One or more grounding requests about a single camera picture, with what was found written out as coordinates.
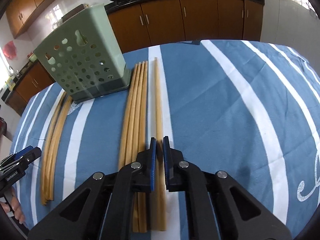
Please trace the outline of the left hand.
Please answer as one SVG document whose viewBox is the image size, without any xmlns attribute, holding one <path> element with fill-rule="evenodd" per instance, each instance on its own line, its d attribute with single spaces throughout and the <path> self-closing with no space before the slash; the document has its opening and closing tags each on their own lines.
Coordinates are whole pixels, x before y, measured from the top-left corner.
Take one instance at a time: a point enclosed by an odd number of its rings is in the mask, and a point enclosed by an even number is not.
<svg viewBox="0 0 320 240">
<path fill-rule="evenodd" d="M 14 217 L 19 221 L 20 224 L 23 224 L 25 222 L 25 216 L 22 211 L 20 202 L 18 201 L 15 194 L 12 195 L 10 206 L 11 206 L 12 210 L 14 211 Z M 3 207 L 3 210 L 6 213 L 10 212 L 10 207 L 8 204 L 5 204 L 5 202 L 1 202 L 1 207 Z"/>
</svg>

